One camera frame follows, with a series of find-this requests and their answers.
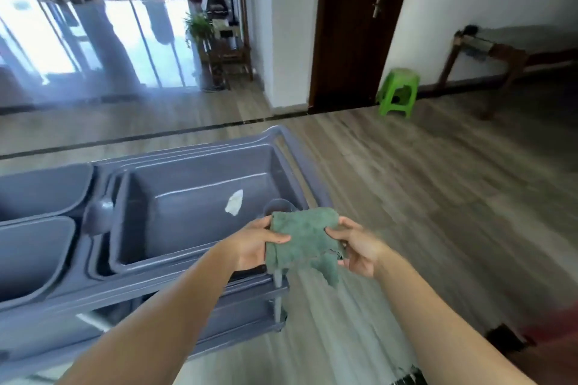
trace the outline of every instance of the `microfiber towel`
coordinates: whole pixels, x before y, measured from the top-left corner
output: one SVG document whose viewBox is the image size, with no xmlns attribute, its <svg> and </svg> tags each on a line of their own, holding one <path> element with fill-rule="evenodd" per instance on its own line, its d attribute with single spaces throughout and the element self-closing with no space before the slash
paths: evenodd
<svg viewBox="0 0 578 385">
<path fill-rule="evenodd" d="M 291 235 L 291 241 L 265 245 L 267 272 L 309 265 L 323 274 L 329 286 L 337 286 L 337 260 L 345 257 L 345 251 L 339 241 L 329 237 L 325 228 L 336 228 L 338 224 L 339 215 L 329 207 L 273 212 L 271 230 Z"/>
</svg>

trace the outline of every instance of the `wooden door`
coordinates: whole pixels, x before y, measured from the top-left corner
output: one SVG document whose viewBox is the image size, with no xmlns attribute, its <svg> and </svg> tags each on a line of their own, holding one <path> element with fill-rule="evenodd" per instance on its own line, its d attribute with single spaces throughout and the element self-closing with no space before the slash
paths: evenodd
<svg viewBox="0 0 578 385">
<path fill-rule="evenodd" d="M 402 3 L 319 0 L 310 106 L 353 108 L 374 101 Z"/>
</svg>

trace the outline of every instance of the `green cloth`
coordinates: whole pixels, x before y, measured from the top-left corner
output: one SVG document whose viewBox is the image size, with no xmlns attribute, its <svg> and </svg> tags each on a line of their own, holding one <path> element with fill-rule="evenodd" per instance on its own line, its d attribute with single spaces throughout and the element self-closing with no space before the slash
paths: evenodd
<svg viewBox="0 0 578 385">
<path fill-rule="evenodd" d="M 271 230 L 291 235 L 286 243 L 265 245 L 267 272 L 309 265 L 323 274 L 330 286 L 337 286 L 337 260 L 345 256 L 343 246 L 329 237 L 326 227 L 336 228 L 339 215 L 329 207 L 300 212 L 273 212 Z"/>
</svg>

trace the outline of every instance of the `stool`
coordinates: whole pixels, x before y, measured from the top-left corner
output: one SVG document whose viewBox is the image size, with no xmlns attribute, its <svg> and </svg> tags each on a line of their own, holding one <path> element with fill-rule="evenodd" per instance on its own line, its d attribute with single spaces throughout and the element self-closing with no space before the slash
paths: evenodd
<svg viewBox="0 0 578 385">
<path fill-rule="evenodd" d="M 392 69 L 375 97 L 375 102 L 380 104 L 379 114 L 385 116 L 390 110 L 404 111 L 409 119 L 419 84 L 420 76 L 413 70 Z M 399 97 L 396 104 L 392 103 L 394 96 Z"/>
</svg>

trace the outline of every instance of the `person's right hand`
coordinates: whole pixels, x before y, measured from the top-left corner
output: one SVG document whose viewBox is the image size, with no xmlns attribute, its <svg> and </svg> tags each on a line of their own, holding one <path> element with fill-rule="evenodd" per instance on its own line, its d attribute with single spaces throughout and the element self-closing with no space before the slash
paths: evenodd
<svg viewBox="0 0 578 385">
<path fill-rule="evenodd" d="M 349 258 L 339 261 L 352 272 L 373 277 L 375 265 L 388 249 L 371 231 L 348 217 L 339 216 L 339 225 L 345 229 L 326 228 L 325 232 L 337 241 L 344 242 Z"/>
</svg>

